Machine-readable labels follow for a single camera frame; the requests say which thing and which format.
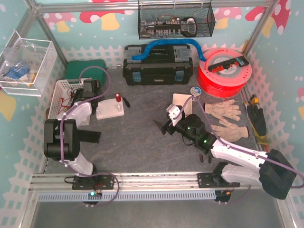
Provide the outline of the white peg fixture base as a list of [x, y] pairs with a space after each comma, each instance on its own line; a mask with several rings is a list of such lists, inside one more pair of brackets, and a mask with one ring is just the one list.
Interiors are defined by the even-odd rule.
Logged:
[[97, 120], [119, 117], [124, 115], [123, 101], [117, 102], [115, 98], [100, 101], [96, 109]]

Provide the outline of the large red spring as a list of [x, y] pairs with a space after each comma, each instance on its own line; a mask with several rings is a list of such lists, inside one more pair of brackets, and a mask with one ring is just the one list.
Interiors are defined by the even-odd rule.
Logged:
[[117, 102], [121, 102], [121, 96], [120, 96], [119, 93], [116, 93], [116, 94], [115, 94], [115, 98], [116, 98], [116, 101], [117, 101]]

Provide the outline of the black handled screwdriver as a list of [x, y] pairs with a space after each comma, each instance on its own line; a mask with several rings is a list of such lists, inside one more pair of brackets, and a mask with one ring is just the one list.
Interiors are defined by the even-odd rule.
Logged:
[[123, 99], [125, 105], [126, 105], [128, 108], [130, 108], [131, 105], [130, 105], [130, 103], [128, 102], [128, 100], [127, 100], [124, 96], [122, 96], [122, 99]]

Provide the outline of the black rectangular plate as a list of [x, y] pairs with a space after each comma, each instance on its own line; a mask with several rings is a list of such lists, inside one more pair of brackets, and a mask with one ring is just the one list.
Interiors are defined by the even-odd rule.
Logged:
[[87, 143], [99, 143], [101, 132], [78, 130], [79, 140]]

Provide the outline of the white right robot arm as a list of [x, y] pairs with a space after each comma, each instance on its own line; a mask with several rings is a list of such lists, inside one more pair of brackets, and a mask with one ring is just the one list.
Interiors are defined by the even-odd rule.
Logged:
[[296, 178], [292, 165], [280, 151], [255, 151], [217, 139], [195, 114], [179, 121], [169, 119], [165, 124], [158, 121], [155, 124], [162, 134], [178, 132], [204, 155], [225, 160], [213, 172], [215, 183], [238, 182], [260, 186], [270, 196], [284, 200]]

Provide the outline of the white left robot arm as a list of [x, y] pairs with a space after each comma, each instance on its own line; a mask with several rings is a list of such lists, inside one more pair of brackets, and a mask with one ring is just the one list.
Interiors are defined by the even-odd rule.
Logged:
[[97, 173], [97, 168], [80, 151], [81, 142], [98, 143], [101, 133], [79, 130], [78, 126], [96, 111], [101, 89], [85, 91], [79, 89], [72, 106], [62, 118], [47, 119], [44, 123], [44, 155], [70, 167], [82, 177]]

